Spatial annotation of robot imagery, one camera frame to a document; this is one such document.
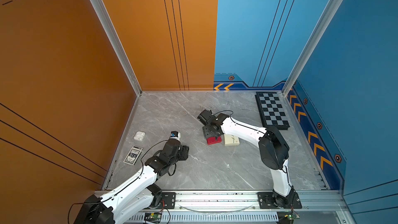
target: beige box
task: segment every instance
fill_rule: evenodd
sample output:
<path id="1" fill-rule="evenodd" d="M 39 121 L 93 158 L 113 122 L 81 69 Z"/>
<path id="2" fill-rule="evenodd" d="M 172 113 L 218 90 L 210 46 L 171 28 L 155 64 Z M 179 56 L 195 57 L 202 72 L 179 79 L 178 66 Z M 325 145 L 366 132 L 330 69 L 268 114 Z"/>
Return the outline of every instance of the beige box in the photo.
<path id="1" fill-rule="evenodd" d="M 224 141 L 225 146 L 238 146 L 239 138 L 237 136 L 224 134 L 221 136 L 221 139 Z"/>

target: checkered pattern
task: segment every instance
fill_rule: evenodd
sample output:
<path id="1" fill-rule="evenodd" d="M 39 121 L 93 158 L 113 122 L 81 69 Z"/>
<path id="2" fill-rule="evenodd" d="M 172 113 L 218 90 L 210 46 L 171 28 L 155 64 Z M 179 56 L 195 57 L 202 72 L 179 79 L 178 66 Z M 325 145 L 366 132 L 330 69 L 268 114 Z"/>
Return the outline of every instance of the checkered pattern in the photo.
<path id="1" fill-rule="evenodd" d="M 285 110 L 282 107 L 282 103 L 277 93 L 261 93 L 257 92 L 257 102 L 259 110 L 262 110 L 264 118 L 263 123 L 266 125 L 274 126 L 288 126 L 289 122 L 285 114 Z"/>

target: chessboard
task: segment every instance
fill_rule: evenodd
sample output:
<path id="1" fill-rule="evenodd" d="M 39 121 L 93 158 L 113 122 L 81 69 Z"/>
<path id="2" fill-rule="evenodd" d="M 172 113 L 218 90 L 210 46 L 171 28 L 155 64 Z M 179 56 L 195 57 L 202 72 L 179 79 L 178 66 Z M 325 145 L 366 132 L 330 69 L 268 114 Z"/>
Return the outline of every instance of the chessboard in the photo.
<path id="1" fill-rule="evenodd" d="M 290 127 L 286 111 L 276 92 L 256 92 L 256 101 L 263 127 L 275 126 L 279 130 Z"/>

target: yellow chevron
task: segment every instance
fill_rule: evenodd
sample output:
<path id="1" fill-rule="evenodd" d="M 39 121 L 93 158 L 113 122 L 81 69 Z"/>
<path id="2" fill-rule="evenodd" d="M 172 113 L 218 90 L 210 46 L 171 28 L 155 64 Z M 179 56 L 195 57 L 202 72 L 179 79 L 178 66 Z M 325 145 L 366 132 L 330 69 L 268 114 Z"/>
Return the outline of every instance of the yellow chevron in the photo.
<path id="1" fill-rule="evenodd" d="M 318 136 L 315 133 L 308 132 L 308 143 L 309 144 L 311 143 L 311 136 L 315 137 L 315 138 L 318 138 Z"/>
<path id="2" fill-rule="evenodd" d="M 316 148 L 325 151 L 325 149 L 322 146 L 320 146 L 319 144 L 314 144 L 314 155 L 315 155 L 315 157 L 316 157 Z"/>
<path id="3" fill-rule="evenodd" d="M 333 167 L 333 164 L 331 163 L 331 161 L 327 160 L 326 158 L 321 156 L 321 169 L 323 170 L 323 162 L 328 163 L 330 166 Z"/>
<path id="4" fill-rule="evenodd" d="M 307 116 L 304 112 L 298 112 L 298 121 L 300 122 L 300 116 Z"/>
<path id="5" fill-rule="evenodd" d="M 290 96 L 290 105 L 292 104 L 292 98 L 297 98 L 295 95 Z"/>
<path id="6" fill-rule="evenodd" d="M 301 107 L 299 103 L 294 103 L 294 112 L 296 113 L 296 107 Z"/>
<path id="7" fill-rule="evenodd" d="M 232 86 L 232 85 L 233 85 L 233 83 L 231 83 L 231 84 L 229 84 L 228 86 L 224 87 L 224 89 L 229 91 L 228 88 L 229 88 L 230 86 Z"/>
<path id="8" fill-rule="evenodd" d="M 219 84 L 218 86 L 216 86 L 214 89 L 219 90 L 218 88 L 223 85 L 224 83 Z"/>

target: ventilated metal grille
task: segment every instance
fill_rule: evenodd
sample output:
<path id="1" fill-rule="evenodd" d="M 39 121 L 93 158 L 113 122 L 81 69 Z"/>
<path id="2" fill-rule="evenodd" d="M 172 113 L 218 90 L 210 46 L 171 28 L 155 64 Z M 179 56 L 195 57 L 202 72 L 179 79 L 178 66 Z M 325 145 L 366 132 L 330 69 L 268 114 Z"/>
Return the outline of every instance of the ventilated metal grille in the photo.
<path id="1" fill-rule="evenodd" d="M 178 212 L 172 213 L 169 216 L 167 213 L 162 215 L 162 222 L 168 221 L 171 217 L 170 222 L 276 222 L 279 221 L 276 212 L 267 213 L 230 213 L 230 214 L 201 214 L 192 212 Z M 132 216 L 128 223 L 142 223 L 144 219 L 144 213 L 139 212 Z"/>

